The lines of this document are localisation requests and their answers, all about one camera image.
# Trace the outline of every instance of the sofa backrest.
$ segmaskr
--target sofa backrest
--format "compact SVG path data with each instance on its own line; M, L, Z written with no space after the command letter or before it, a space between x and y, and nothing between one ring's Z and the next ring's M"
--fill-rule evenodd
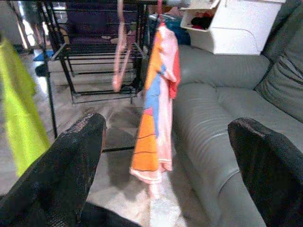
M289 21L296 27L292 39L256 90L303 123L303 5L293 12Z
M280 54L288 45L297 30L296 22L298 12L295 9L301 4L301 0L286 0L274 21L271 33L265 45L263 55L272 63L276 62Z

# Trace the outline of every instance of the wall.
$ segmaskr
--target wall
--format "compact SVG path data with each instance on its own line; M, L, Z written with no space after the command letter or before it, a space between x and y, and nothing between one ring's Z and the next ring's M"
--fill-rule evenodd
M5 1L0 1L0 31L12 44L22 44L16 16Z

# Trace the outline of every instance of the yellow-green cloth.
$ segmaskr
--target yellow-green cloth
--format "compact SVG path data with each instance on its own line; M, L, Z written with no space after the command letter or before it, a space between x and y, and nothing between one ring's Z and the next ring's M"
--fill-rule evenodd
M35 83L6 39L0 43L0 76L6 132L21 176L50 143L32 99Z

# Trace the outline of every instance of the person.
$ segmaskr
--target person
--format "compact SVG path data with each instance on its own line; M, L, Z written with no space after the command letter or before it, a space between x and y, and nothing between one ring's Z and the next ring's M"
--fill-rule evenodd
M26 20L34 32L34 39L38 45L42 44L42 17L38 10L36 1L19 1L19 6L23 10L23 19Z

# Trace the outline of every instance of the hanging towel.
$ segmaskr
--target hanging towel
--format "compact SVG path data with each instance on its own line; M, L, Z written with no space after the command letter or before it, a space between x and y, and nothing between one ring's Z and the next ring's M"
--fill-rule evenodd
M8 142L21 176L50 143L32 99L35 83L6 39L0 43L0 77Z
M178 42L161 23L154 40L145 81L144 110L134 149L130 173L150 184L158 197L161 173L172 170L172 99L180 83Z

